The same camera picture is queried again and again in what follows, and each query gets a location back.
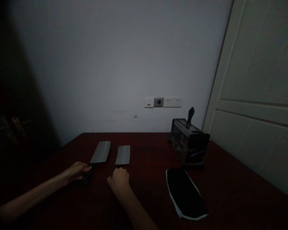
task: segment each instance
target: white door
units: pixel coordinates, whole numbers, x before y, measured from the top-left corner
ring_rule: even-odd
[[[288,0],[235,0],[203,130],[288,195]]]

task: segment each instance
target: cleaver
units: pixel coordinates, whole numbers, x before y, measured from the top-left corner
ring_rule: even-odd
[[[118,147],[115,168],[120,168],[121,165],[128,165],[130,161],[130,145]]]
[[[111,141],[104,141],[104,142],[98,143],[97,148],[94,152],[94,155],[88,165],[88,167],[92,166],[92,169],[84,173],[83,178],[81,180],[82,185],[88,185],[88,183],[90,182],[92,173],[97,166],[97,163],[106,162],[108,158],[110,146],[111,146]]]

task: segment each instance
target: knife handle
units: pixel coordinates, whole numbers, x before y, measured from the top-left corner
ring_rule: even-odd
[[[96,163],[89,163],[88,167],[92,167],[90,171],[85,172],[83,178],[81,179],[81,184],[83,186],[87,186],[91,180],[92,173],[95,170],[97,164]]]

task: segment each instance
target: forearm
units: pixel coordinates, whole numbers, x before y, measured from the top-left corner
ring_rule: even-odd
[[[125,198],[119,198],[135,230],[158,229],[156,224],[145,211],[132,189],[128,189]]]
[[[0,206],[0,219],[4,222],[11,222],[17,219],[30,208],[65,185],[64,175],[59,174],[56,177],[51,178],[25,194]]]

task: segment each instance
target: wooden table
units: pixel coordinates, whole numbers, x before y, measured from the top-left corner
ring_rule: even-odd
[[[131,229],[128,217],[106,179],[114,169],[119,145],[131,145],[130,184],[160,229],[288,229],[288,196],[240,161],[210,142],[205,170],[188,174],[200,190],[209,216],[180,219],[165,178],[180,167],[169,133],[83,133],[35,168],[30,187],[57,175],[75,161],[88,163],[99,141],[111,141],[106,163],[84,188],[73,183],[30,210],[20,220],[24,229]]]

